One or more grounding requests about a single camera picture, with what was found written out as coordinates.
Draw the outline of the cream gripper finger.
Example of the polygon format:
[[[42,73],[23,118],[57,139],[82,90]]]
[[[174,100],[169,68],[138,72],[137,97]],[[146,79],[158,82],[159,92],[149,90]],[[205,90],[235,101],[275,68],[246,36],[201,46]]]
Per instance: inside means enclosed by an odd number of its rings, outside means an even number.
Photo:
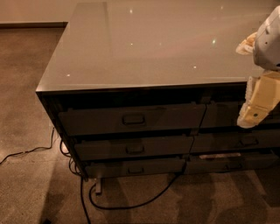
[[[256,32],[247,36],[235,49],[240,55],[250,55],[253,53],[256,41]]]
[[[237,125],[253,128],[262,122],[280,102],[280,73],[264,72],[260,77],[248,78],[245,102],[242,104]]]

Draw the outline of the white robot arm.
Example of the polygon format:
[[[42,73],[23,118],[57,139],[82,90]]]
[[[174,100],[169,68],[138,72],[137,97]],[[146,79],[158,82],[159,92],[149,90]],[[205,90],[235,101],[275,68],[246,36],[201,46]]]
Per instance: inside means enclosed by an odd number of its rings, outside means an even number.
[[[235,51],[251,54],[254,63],[264,69],[261,76],[248,78],[245,102],[237,119],[239,127],[249,129],[262,122],[280,102],[280,6]]]

